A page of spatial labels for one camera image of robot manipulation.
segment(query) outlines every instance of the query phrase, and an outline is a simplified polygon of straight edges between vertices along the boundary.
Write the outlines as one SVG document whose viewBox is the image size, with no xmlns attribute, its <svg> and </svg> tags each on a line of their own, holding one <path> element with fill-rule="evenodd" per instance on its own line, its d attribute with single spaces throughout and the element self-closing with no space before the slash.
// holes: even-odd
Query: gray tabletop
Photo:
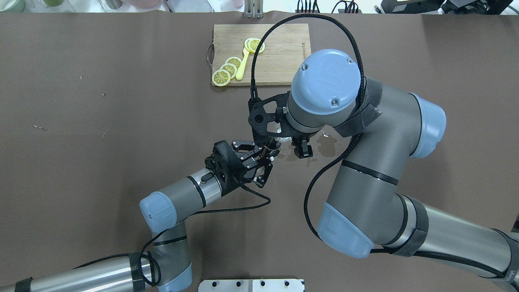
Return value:
<svg viewBox="0 0 519 292">
<path fill-rule="evenodd" d="M 143 197 L 203 168 L 214 142 L 251 139 L 249 89 L 210 84 L 213 25 L 287 16 L 0 15 L 0 285 L 137 251 L 150 236 L 138 207 Z M 509 231 L 519 206 L 519 18 L 335 16 L 354 34 L 367 76 L 447 114 L 443 141 L 409 162 L 399 191 Z M 352 55 L 330 23 L 296 22 L 309 23 L 314 51 Z M 259 95 L 288 89 L 262 87 Z M 304 278 L 307 291 L 498 290 L 428 259 L 353 259 L 316 239 L 304 193 L 348 142 L 325 130 L 330 137 L 312 141 L 316 159 L 297 160 L 283 146 L 262 189 L 272 204 L 187 220 L 194 271 L 187 291 L 206 279 L 260 277 Z M 335 172 L 310 198 L 315 224 Z M 237 190 L 212 207 L 260 202 Z"/>
</svg>

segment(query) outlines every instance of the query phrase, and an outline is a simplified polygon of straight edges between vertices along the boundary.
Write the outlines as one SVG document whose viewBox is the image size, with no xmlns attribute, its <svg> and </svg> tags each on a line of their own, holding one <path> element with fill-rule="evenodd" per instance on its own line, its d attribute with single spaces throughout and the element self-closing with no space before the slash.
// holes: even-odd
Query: blue joint cap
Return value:
<svg viewBox="0 0 519 292">
<path fill-rule="evenodd" d="M 337 209 L 324 203 L 317 226 L 319 237 L 335 250 L 354 258 L 366 258 L 375 244 Z"/>
<path fill-rule="evenodd" d="M 165 283 L 164 285 L 160 285 L 160 292 L 180 292 L 182 290 L 187 289 L 191 282 L 193 282 L 193 273 L 191 272 L 191 263 L 189 266 L 178 275 L 173 280 Z"/>
<path fill-rule="evenodd" d="M 354 60 L 339 50 L 324 49 L 303 61 L 292 80 L 292 97 L 307 113 L 330 115 L 355 102 L 359 87 Z"/>
<path fill-rule="evenodd" d="M 142 199 L 140 204 L 142 215 L 154 233 L 170 229 L 176 224 L 176 209 L 168 196 L 161 192 L 153 192 Z"/>
<path fill-rule="evenodd" d="M 424 158 L 431 154 L 436 148 L 436 144 L 440 142 L 445 133 L 447 125 L 447 117 L 443 109 L 418 95 L 411 93 L 418 101 L 421 113 L 421 132 L 418 146 L 411 157 Z"/>
</svg>

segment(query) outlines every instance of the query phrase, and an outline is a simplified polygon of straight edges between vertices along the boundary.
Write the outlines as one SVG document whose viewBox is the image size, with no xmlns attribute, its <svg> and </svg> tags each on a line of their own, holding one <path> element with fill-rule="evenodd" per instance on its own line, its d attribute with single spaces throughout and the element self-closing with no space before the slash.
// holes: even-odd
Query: lemon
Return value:
<svg viewBox="0 0 519 292">
<path fill-rule="evenodd" d="M 220 69 L 223 69 L 230 74 L 230 78 L 233 79 L 236 76 L 236 73 L 238 72 L 238 68 L 234 64 L 231 63 L 225 63 L 223 64 Z"/>
<path fill-rule="evenodd" d="M 238 57 L 229 57 L 229 59 L 225 60 L 225 63 L 231 63 L 236 66 L 236 68 L 240 68 L 241 59 Z"/>
<path fill-rule="evenodd" d="M 256 49 L 258 48 L 258 45 L 260 44 L 259 38 L 248 38 L 247 41 L 245 41 L 245 45 L 248 46 L 249 51 L 256 52 Z M 261 48 L 259 49 L 259 52 L 263 52 L 265 50 L 265 44 L 261 45 Z"/>
<path fill-rule="evenodd" d="M 225 86 L 230 82 L 230 73 L 227 70 L 220 69 L 213 73 L 213 83 L 216 86 Z"/>
</svg>

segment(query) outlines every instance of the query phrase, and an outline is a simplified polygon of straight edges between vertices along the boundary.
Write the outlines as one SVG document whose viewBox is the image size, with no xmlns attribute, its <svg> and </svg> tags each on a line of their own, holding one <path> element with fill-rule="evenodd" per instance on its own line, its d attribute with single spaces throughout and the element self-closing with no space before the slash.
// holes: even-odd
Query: white metal plate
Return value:
<svg viewBox="0 0 519 292">
<path fill-rule="evenodd" d="M 205 280 L 198 292 L 304 292 L 303 279 Z"/>
</svg>

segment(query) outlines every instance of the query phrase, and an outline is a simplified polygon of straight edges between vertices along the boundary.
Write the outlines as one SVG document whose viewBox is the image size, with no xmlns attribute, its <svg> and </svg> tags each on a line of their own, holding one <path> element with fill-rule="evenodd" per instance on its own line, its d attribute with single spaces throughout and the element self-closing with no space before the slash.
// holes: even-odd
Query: cutting board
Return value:
<svg viewBox="0 0 519 292">
<path fill-rule="evenodd" d="M 262 38 L 271 27 L 272 24 L 215 24 L 212 73 L 220 69 L 229 57 L 236 56 L 242 59 L 245 40 L 249 37 Z M 281 25 L 268 35 L 265 50 L 258 55 L 255 69 L 256 84 L 290 85 L 297 69 L 310 54 L 308 24 Z M 233 79 L 228 86 L 251 85 L 253 56 L 253 53 L 249 54 L 243 79 Z"/>
</svg>

